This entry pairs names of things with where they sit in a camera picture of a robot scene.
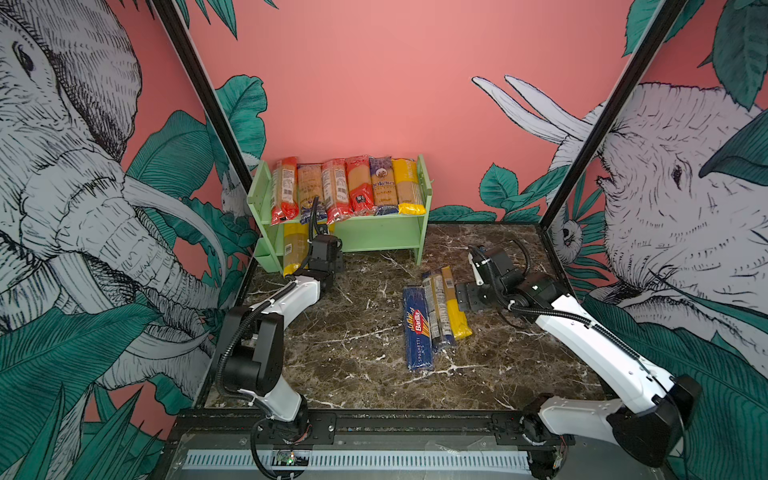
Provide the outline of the blue Ankara spaghetti pack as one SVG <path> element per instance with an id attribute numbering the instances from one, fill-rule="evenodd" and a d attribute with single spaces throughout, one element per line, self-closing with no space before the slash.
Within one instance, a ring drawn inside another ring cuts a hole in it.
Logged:
<path id="1" fill-rule="evenodd" d="M 398 212 L 398 197 L 391 157 L 372 157 L 369 160 L 375 214 L 390 215 Z"/>

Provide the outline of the yellow spaghetti pack barcode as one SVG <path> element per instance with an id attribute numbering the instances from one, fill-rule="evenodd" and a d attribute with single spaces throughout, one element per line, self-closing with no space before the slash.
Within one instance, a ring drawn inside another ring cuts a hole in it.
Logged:
<path id="1" fill-rule="evenodd" d="M 309 250 L 309 227 L 306 224 L 284 225 L 283 275 L 292 275 L 301 267 Z"/>

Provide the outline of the blue yellow spaghetti pack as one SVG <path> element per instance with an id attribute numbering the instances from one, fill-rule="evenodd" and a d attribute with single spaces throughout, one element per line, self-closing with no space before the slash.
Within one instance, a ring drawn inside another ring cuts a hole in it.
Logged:
<path id="1" fill-rule="evenodd" d="M 300 164 L 297 168 L 299 220 L 301 224 L 310 222 L 315 199 L 317 201 L 316 218 L 327 219 L 324 205 L 324 192 L 321 164 Z"/>

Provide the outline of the red yellow spaghetti pack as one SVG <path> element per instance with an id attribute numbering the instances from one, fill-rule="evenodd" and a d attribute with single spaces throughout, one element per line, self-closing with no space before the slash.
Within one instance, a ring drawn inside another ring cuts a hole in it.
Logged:
<path id="1" fill-rule="evenodd" d="M 345 160 L 349 201 L 356 216 L 374 214 L 375 202 L 370 173 L 370 157 L 359 155 Z"/>

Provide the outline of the yellow Pastatime spaghetti pack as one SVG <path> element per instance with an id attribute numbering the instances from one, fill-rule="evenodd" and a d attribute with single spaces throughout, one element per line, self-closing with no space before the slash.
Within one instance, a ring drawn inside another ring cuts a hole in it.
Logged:
<path id="1" fill-rule="evenodd" d="M 325 223 L 309 226 L 309 236 L 311 238 L 315 238 L 320 235 L 331 235 L 332 232 L 333 229 Z"/>

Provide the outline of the yellow spaghetti pack top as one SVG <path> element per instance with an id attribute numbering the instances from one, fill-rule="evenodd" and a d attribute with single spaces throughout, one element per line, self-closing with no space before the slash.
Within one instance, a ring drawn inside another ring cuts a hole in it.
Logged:
<path id="1" fill-rule="evenodd" d="M 398 197 L 398 211 L 404 215 L 423 215 L 426 207 L 415 160 L 398 158 L 392 161 Z"/>

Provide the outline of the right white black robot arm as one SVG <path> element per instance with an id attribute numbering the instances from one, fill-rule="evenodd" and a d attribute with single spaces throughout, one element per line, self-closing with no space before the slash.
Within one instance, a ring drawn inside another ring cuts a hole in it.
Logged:
<path id="1" fill-rule="evenodd" d="M 472 246 L 473 281 L 457 287 L 460 310 L 508 311 L 558 339 L 614 392 L 608 401 L 542 395 L 519 429 L 532 445 L 576 435 L 609 442 L 648 467 L 660 467 L 682 444 L 702 393 L 688 375 L 674 376 L 635 351 L 589 314 L 554 277 L 517 268 L 507 253 Z"/>

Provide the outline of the red spaghetti pack white label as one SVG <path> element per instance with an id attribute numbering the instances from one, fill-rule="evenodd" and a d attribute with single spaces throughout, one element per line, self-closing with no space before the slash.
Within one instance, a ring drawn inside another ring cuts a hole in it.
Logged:
<path id="1" fill-rule="evenodd" d="M 327 223 L 333 224 L 351 217 L 353 209 L 349 199 L 345 160 L 336 158 L 324 162 L 321 165 L 321 179 Z"/>

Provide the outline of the blue spaghetti pack underneath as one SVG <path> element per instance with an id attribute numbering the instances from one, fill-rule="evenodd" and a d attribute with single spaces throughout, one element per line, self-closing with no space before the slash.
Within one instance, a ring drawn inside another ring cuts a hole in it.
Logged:
<path id="1" fill-rule="evenodd" d="M 410 371 L 431 371 L 434 368 L 430 321 L 424 289 L 403 289 L 403 327 L 405 358 Z"/>

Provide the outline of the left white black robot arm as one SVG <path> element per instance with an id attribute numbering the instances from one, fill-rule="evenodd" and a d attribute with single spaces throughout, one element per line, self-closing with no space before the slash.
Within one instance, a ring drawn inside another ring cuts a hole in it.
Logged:
<path id="1" fill-rule="evenodd" d="M 214 385 L 220 396 L 258 407 L 286 444 L 309 435 L 310 419 L 307 400 L 283 377 L 285 330 L 322 298 L 342 268 L 342 241 L 317 235 L 286 285 L 260 303 L 225 315 L 214 356 Z"/>

